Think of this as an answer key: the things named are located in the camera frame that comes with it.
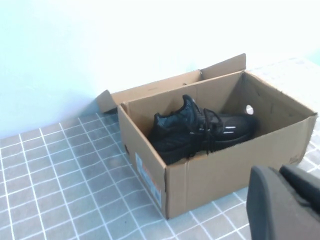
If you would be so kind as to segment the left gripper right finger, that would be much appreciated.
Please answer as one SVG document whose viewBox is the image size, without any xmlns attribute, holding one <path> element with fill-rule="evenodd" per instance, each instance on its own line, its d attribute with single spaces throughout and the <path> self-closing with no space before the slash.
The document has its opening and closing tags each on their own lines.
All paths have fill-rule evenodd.
<svg viewBox="0 0 320 240">
<path fill-rule="evenodd" d="M 294 240 L 320 238 L 320 179 L 294 166 L 283 165 L 280 174 L 290 193 L 283 214 Z"/>
</svg>

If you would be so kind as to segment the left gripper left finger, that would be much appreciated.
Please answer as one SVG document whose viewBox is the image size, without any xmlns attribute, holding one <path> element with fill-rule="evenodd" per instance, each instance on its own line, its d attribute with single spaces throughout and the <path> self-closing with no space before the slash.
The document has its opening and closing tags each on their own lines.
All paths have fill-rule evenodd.
<svg viewBox="0 0 320 240">
<path fill-rule="evenodd" d="M 280 169 L 253 166 L 246 201 L 253 240 L 294 240 L 285 218 L 285 205 L 291 194 Z"/>
</svg>

